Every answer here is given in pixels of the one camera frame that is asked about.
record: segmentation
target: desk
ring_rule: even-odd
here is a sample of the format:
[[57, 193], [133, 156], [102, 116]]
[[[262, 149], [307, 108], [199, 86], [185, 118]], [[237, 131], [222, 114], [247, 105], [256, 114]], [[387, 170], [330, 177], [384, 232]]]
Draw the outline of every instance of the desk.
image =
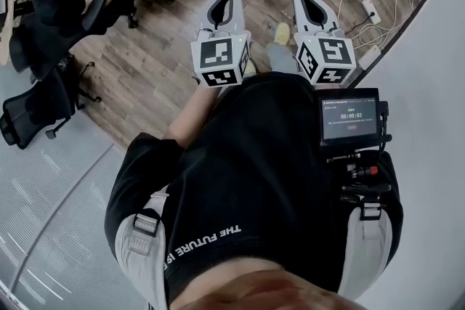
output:
[[13, 34], [13, 14], [15, 12], [15, 0], [6, 0], [7, 2], [7, 18], [0, 32], [0, 65], [6, 65], [9, 57], [9, 40]]

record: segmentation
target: chair wheel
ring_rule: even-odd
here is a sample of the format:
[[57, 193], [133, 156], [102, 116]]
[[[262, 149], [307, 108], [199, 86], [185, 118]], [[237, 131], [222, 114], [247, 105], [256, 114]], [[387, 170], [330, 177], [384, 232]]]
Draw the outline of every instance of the chair wheel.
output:
[[166, 5], [172, 5], [174, 3], [174, 0], [164, 0], [164, 4]]
[[57, 134], [55, 133], [55, 131], [47, 131], [47, 132], [45, 132], [45, 135], [47, 136], [48, 139], [56, 139], [57, 138]]

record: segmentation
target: wooden floor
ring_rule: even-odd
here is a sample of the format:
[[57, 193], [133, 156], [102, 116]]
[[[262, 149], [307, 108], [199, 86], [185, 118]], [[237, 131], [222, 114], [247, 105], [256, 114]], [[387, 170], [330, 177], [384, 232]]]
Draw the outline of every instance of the wooden floor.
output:
[[[105, 36], [90, 36], [73, 49], [81, 63], [95, 61], [86, 85], [103, 98], [87, 114], [120, 144], [127, 146], [141, 131], [161, 136], [196, 87], [190, 42], [195, 40], [197, 11], [206, 0], [141, 0], [140, 26], [129, 30], [121, 18]], [[340, 0], [324, 0], [336, 11]], [[395, 17], [394, 0], [372, 0], [384, 27]], [[277, 23], [291, 23], [291, 0], [243, 0], [246, 25], [252, 32], [252, 59], [259, 69], [269, 69], [264, 48]], [[410, 12], [400, 1], [398, 20]], [[359, 0], [343, 3], [341, 26], [349, 30], [366, 17]], [[357, 50], [363, 54], [366, 47]]]

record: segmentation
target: office chair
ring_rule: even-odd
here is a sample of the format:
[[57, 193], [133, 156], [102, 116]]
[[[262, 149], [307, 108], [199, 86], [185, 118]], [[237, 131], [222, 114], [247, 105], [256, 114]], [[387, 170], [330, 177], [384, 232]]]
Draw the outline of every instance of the office chair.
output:
[[9, 41], [15, 70], [21, 73], [30, 68], [33, 78], [42, 81], [78, 41], [89, 35], [104, 35], [113, 22], [99, 20], [105, 2], [94, 0], [82, 22], [66, 28], [45, 25], [34, 13], [24, 16]]
[[[78, 96], [90, 96], [79, 88], [79, 81], [91, 66], [94, 66], [93, 62], [78, 75], [73, 60], [62, 62], [32, 89], [7, 99], [3, 104], [4, 114], [0, 118], [0, 131], [7, 144], [16, 144], [24, 150], [38, 132], [63, 120], [56, 128], [46, 132], [49, 139], [56, 138], [57, 132], [76, 113], [76, 109], [85, 108]], [[91, 99], [94, 102], [102, 101], [100, 97]]]

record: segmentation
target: sneaker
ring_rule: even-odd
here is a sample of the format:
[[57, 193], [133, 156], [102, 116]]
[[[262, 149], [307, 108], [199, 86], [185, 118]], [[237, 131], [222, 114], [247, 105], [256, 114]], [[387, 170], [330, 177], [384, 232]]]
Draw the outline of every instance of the sneaker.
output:
[[291, 28], [287, 23], [280, 23], [275, 31], [275, 43], [286, 46], [291, 39]]
[[255, 62], [252, 60], [249, 60], [247, 62], [246, 71], [244, 72], [244, 77], [249, 78], [251, 76], [255, 76], [256, 74], [257, 74], [257, 69], [256, 69]]

